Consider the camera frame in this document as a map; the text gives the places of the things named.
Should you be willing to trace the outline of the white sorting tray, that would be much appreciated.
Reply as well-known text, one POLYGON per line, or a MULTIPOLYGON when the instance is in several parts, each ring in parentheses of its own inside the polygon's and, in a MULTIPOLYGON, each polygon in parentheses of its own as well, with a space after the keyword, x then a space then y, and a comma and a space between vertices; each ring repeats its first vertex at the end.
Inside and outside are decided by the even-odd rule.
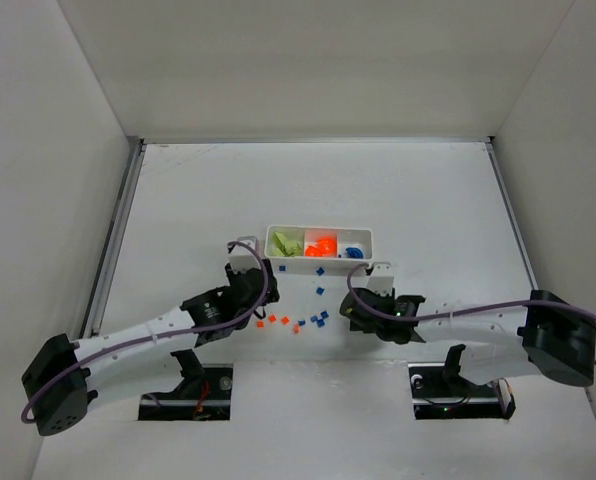
POLYGON ((267 228, 264 240, 264 255, 271 261, 273 267, 279 271, 279 266, 285 266, 288 274, 314 274, 322 267, 323 275, 343 275, 361 263, 371 264, 374 261, 373 234, 369 229, 347 229, 335 227, 271 225, 267 228), (278 257, 272 254, 275 246, 273 233, 282 232, 288 240, 296 240, 303 245, 303 255, 295 257, 278 257), (323 237, 335 237, 337 240, 336 255, 323 257, 307 257, 307 245, 316 245, 316 241, 323 237), (364 252, 364 259, 350 259, 345 254, 345 248, 358 246, 364 252))

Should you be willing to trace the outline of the orange dish lego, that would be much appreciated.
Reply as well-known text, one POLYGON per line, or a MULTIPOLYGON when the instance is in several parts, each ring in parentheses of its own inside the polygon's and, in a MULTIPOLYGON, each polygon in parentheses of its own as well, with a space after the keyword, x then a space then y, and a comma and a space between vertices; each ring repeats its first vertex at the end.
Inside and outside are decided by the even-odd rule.
POLYGON ((307 257, 323 257, 324 251, 318 245, 307 245, 305 255, 307 257))
POLYGON ((337 240, 335 237, 323 237, 316 241, 317 248, 323 255, 336 255, 337 240))

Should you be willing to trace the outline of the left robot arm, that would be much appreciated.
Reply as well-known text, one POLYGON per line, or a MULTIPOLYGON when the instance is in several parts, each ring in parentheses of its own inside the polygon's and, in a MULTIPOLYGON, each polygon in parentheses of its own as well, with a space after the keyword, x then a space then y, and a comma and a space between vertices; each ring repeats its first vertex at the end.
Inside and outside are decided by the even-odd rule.
POLYGON ((251 318, 264 319, 266 306, 280 299, 269 260, 225 272, 227 285, 134 327, 88 339, 50 337, 21 377, 22 422, 52 436, 116 398, 195 387, 204 374, 196 349, 244 329, 251 318))

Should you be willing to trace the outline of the light green lego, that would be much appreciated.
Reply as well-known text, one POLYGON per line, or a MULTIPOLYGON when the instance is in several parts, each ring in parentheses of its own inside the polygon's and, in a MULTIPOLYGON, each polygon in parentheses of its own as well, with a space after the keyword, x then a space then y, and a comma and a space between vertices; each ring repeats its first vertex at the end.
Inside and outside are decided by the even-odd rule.
POLYGON ((285 251, 286 241, 287 241, 286 236, 282 232, 274 232, 272 238, 273 238, 274 245, 279 250, 285 251))

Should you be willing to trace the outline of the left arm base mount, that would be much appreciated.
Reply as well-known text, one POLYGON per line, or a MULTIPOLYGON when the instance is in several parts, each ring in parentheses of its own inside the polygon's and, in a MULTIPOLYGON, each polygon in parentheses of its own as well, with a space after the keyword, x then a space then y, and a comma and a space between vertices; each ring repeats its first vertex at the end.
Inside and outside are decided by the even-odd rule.
POLYGON ((202 363, 193 350, 171 354, 179 365, 181 379, 168 391, 143 394, 139 421, 228 421, 234 365, 202 363))

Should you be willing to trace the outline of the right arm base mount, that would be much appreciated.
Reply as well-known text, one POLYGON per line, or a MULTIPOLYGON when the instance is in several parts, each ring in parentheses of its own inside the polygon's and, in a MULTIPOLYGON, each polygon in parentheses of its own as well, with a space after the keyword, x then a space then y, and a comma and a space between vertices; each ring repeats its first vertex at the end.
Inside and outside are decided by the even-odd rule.
POLYGON ((500 419, 516 412, 506 379, 476 385, 460 373, 464 344, 451 347, 443 363, 409 363, 412 409, 416 420, 500 419))

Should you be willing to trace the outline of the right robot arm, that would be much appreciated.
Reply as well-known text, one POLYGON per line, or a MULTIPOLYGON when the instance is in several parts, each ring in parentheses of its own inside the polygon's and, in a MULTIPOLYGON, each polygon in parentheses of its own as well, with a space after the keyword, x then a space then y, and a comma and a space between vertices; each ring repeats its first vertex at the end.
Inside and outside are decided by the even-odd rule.
POLYGON ((568 386, 589 387, 594 381, 596 322, 591 315, 546 290, 534 290, 520 307, 524 323, 505 326, 503 316, 472 307, 465 315, 416 316, 425 302, 420 295, 380 296, 355 288, 344 297, 339 313, 350 328, 397 345, 451 341, 445 377, 484 385, 505 377, 541 374, 568 386))

